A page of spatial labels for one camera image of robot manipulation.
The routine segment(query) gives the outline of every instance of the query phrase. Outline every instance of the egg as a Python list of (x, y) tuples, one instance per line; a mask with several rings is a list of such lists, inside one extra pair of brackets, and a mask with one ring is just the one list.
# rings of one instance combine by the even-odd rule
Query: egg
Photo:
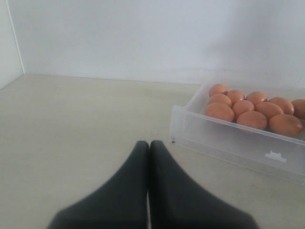
[(231, 122), (234, 119), (233, 110), (227, 105), (221, 103), (213, 103), (207, 105), (205, 108), (205, 115), (222, 119), (228, 122)]
[(295, 108), (294, 116), (300, 119), (305, 119), (305, 99), (296, 99), (291, 103)]
[(233, 104), (244, 100), (244, 93), (241, 90), (231, 90), (227, 93), (227, 96), (231, 99)]
[(231, 99), (224, 95), (224, 94), (214, 94), (210, 98), (209, 104), (213, 103), (221, 103), (221, 104), (226, 104), (228, 107), (232, 107), (232, 101)]
[(293, 104), (285, 98), (274, 97), (274, 98), (270, 99), (269, 102), (281, 107), (284, 114), (293, 115), (295, 112), (295, 108), (294, 108)]
[(262, 113), (267, 120), (270, 120), (273, 116), (284, 114), (281, 107), (270, 102), (259, 103), (255, 106), (255, 110)]
[(255, 106), (258, 103), (267, 102), (268, 96), (264, 92), (252, 92), (248, 94), (246, 100), (250, 101)]
[(209, 90), (210, 97), (214, 94), (227, 94), (227, 93), (228, 93), (228, 87), (223, 83), (215, 84)]
[(235, 103), (232, 109), (235, 114), (235, 119), (237, 119), (244, 112), (254, 111), (254, 105), (248, 100), (241, 100)]
[(303, 130), (301, 121), (289, 114), (274, 116), (270, 119), (269, 126), (272, 132), (288, 137), (298, 136)]
[(236, 123), (264, 130), (267, 126), (267, 118), (262, 113), (257, 111), (247, 111), (238, 117)]

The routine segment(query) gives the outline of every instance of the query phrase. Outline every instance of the egg tray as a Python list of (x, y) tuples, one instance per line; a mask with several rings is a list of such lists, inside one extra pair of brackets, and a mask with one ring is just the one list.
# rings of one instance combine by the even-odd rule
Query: egg tray
[(291, 138), (274, 134), (269, 128), (258, 130), (202, 114), (209, 102), (208, 91), (216, 83), (245, 95), (261, 91), (268, 98), (290, 101), (303, 98), (305, 89), (276, 87), (266, 82), (248, 82), (232, 77), (211, 77), (205, 81), (188, 104), (172, 108), (170, 141), (239, 166), (279, 177), (305, 186), (305, 131)]

